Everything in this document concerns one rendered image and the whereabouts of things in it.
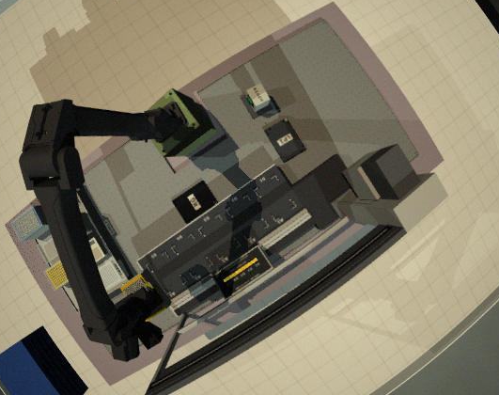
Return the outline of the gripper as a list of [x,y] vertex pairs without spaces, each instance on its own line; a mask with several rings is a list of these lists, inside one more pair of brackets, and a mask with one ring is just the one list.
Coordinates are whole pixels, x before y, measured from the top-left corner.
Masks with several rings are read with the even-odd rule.
[[[152,284],[150,281],[144,284],[144,286],[146,288],[142,287],[138,291],[129,294],[121,301],[118,301],[118,303],[115,303],[116,309],[118,309],[121,305],[124,304],[134,306],[137,309],[144,301],[148,304],[151,310],[156,309],[164,301],[163,298],[161,297],[160,289],[158,288],[157,285]],[[150,298],[148,294],[151,296],[153,300]],[[138,311],[138,320],[139,317],[140,314]]]

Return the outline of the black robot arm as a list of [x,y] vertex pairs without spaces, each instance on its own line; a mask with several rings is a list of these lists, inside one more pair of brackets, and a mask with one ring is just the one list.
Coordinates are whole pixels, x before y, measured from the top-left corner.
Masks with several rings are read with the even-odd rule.
[[88,339],[111,345],[113,358],[126,362],[140,355],[138,339],[150,349],[164,335],[146,322],[152,310],[145,301],[137,308],[138,320],[136,308],[124,304],[116,309],[104,288],[77,199],[85,177],[74,137],[127,135],[132,141],[161,143],[187,124],[177,103],[161,108],[133,114],[77,106],[67,99],[35,104],[19,159],[26,190],[34,190],[45,214]]

